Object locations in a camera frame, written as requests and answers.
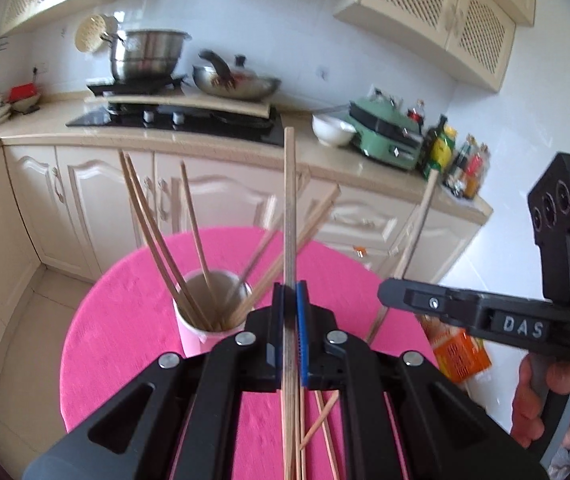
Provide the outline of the dark wooden chopstick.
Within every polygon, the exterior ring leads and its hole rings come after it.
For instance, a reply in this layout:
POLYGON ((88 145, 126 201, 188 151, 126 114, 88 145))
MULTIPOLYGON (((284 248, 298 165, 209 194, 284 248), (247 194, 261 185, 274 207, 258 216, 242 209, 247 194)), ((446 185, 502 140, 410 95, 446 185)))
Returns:
POLYGON ((157 270, 163 278, 163 283, 167 286, 177 306, 184 308, 189 321, 196 322, 204 328, 211 328, 212 325, 208 322, 204 309, 200 307, 195 296, 189 290, 186 279, 157 226, 130 155, 119 150, 118 156, 136 219, 143 232, 147 247, 151 251, 151 257, 153 257, 157 270))

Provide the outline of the orange rice bag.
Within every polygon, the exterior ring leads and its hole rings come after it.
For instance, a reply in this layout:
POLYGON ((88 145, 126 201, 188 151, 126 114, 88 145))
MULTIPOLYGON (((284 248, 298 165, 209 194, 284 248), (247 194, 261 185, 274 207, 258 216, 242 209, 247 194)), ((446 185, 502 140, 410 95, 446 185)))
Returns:
POLYGON ((461 385, 491 367, 491 359, 483 341, 471 336, 463 328, 447 325, 427 315, 421 315, 419 322, 439 370, 451 382, 461 385))

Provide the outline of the pink tablecloth round table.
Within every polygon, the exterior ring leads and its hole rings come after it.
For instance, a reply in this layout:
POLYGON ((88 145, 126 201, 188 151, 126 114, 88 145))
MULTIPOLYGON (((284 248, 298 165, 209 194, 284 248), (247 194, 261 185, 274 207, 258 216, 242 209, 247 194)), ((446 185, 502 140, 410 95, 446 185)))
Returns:
MULTIPOLYGON (((200 232, 210 270, 239 275, 263 235, 258 228, 211 228, 200 232)), ((192 235, 166 238, 180 271, 200 269, 192 235)), ((297 278, 310 300, 332 310, 340 330, 364 340, 381 304, 381 279, 355 260, 319 242, 297 257, 297 278)), ((436 363, 413 314, 392 310, 372 348, 391 356, 407 350, 436 363)), ((90 289, 76 310, 62 350, 59 405, 67 432, 109 400, 161 353, 182 347, 172 298, 147 249, 122 258, 90 289)), ((278 393, 243 396, 233 479, 283 479, 278 393)), ((333 479, 321 431, 307 446, 307 479, 333 479)))

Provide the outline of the pink cylindrical cup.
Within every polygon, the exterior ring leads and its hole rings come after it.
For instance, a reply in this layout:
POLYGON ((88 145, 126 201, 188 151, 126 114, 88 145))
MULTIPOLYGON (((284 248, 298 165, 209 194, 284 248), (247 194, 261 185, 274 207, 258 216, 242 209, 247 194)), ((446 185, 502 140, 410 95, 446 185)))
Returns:
POLYGON ((221 340, 241 332, 246 317, 236 316, 238 307, 251 294, 251 287, 239 276, 224 270, 210 272, 213 292, 200 270, 186 275, 189 292, 204 315, 205 322, 192 310, 173 303, 183 354, 186 358, 209 352, 221 340))

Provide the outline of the red sauce bottle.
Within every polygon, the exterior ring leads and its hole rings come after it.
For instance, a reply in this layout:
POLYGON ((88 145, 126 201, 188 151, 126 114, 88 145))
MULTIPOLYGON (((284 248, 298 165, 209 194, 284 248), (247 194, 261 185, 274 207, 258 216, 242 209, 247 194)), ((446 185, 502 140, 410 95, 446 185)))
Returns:
POLYGON ((465 188, 463 196, 467 200, 472 200, 477 194, 479 188, 479 180, 482 175, 485 163, 485 155, 482 151, 478 151, 468 163, 465 169, 465 188))

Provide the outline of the green yellow oil bottle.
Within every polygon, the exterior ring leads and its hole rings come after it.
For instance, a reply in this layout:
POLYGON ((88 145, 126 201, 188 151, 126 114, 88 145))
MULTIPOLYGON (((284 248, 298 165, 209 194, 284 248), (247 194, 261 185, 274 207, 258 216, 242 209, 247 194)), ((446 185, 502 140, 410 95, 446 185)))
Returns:
POLYGON ((445 172, 456 148, 457 135, 458 132, 451 126, 442 128, 430 152, 430 168, 438 170, 441 174, 445 172))

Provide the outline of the green electric grill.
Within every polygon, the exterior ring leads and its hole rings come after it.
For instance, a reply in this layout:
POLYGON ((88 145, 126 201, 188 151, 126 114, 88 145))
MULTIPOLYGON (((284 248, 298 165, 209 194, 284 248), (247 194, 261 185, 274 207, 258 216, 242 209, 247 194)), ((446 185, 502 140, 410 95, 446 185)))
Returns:
POLYGON ((381 164, 411 171, 423 144, 421 126, 381 94, 351 101, 347 122, 355 128, 350 144, 381 164))

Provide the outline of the white bowl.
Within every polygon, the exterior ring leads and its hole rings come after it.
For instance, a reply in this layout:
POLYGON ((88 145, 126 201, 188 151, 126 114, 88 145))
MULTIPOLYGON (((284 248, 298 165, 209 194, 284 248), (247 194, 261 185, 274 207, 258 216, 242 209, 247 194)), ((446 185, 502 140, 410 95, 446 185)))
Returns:
POLYGON ((355 136, 355 127, 329 115, 313 115, 312 130, 317 140, 330 148, 342 148, 355 136))

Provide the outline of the black gas cooktop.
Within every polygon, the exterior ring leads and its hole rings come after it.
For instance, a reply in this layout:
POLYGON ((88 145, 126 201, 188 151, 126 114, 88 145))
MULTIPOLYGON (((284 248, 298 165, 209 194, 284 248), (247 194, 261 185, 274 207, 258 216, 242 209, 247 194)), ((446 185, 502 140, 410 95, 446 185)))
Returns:
POLYGON ((70 120, 67 126, 157 129, 284 146, 281 115, 274 107, 264 118, 196 107, 108 103, 70 120))

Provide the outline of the lower cabinets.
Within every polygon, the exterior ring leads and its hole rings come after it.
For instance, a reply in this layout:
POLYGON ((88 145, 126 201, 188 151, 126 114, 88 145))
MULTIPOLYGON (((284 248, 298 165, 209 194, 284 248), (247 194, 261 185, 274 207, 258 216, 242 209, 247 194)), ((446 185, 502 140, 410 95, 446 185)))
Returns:
MULTIPOLYGON (((233 148, 216 160, 138 151, 132 158, 165 234, 192 224, 265 228, 282 208, 281 175, 273 162, 259 167, 254 154, 233 148)), ((407 245, 424 181, 370 162, 349 174, 336 158, 323 151, 301 164, 299 212, 311 214, 339 185, 317 239, 386 275, 407 245)), ((0 143, 0 342, 42 266, 94 281, 142 242, 113 148, 0 143)))

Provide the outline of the cabinets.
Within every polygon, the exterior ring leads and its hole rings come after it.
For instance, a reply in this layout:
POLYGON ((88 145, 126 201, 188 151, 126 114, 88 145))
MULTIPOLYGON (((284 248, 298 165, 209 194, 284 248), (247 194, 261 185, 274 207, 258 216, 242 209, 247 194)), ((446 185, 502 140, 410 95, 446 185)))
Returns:
MULTIPOLYGON (((282 208, 281 175, 273 162, 259 167, 254 154, 233 148, 216 160, 138 151, 132 158, 165 234, 192 224, 265 228, 282 208)), ((323 151, 301 164, 299 212, 311 214, 339 185, 317 239, 386 275, 407 245, 424 181, 370 162, 349 174, 336 158, 323 151)), ((113 148, 0 143, 0 342, 42 266, 94 281, 142 242, 113 148)))
MULTIPOLYGON (((114 0, 7 0, 0 32, 30 32, 114 0)), ((534 24, 536 0, 337 0, 344 23, 409 48, 458 81, 499 91, 517 26, 534 24)))

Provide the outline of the steel wok with lid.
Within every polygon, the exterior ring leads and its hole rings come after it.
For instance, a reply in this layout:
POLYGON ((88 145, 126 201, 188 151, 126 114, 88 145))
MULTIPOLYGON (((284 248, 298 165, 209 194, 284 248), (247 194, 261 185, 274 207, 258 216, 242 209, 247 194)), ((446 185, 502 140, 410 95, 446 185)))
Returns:
POLYGON ((257 74, 245 66, 245 55, 235 56, 233 65, 227 64, 219 54, 201 50, 200 60, 208 66, 193 66, 196 87, 209 96, 237 101, 259 102, 279 90, 282 81, 273 76, 257 74))

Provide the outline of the upper cabinets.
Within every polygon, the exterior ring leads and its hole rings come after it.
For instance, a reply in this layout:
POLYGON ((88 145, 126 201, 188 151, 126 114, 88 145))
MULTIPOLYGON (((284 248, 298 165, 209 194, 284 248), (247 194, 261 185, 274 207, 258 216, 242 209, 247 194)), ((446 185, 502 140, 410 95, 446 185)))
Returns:
MULTIPOLYGON (((0 32, 30 32, 114 0, 7 0, 0 32)), ((409 48, 458 81, 499 91, 517 26, 534 24, 536 0, 337 0, 344 23, 409 48)))

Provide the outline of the steel stock pot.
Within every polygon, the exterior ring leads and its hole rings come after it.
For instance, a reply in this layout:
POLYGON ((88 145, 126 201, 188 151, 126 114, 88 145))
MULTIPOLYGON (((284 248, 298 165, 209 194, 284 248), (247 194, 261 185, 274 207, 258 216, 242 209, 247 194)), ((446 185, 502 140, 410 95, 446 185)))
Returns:
POLYGON ((178 30, 137 29, 103 32, 100 39, 109 44, 114 80, 133 81, 170 77, 192 36, 178 30))

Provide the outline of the round yellow trivet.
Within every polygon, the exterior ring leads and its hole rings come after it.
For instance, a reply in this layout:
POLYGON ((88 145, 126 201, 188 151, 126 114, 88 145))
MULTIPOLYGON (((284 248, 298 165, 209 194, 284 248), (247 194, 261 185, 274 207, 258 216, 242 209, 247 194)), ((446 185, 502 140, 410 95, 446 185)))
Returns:
POLYGON ((90 15, 79 24, 74 36, 76 50, 81 53, 95 53, 105 44, 102 37, 117 32, 119 22, 112 15, 90 15))

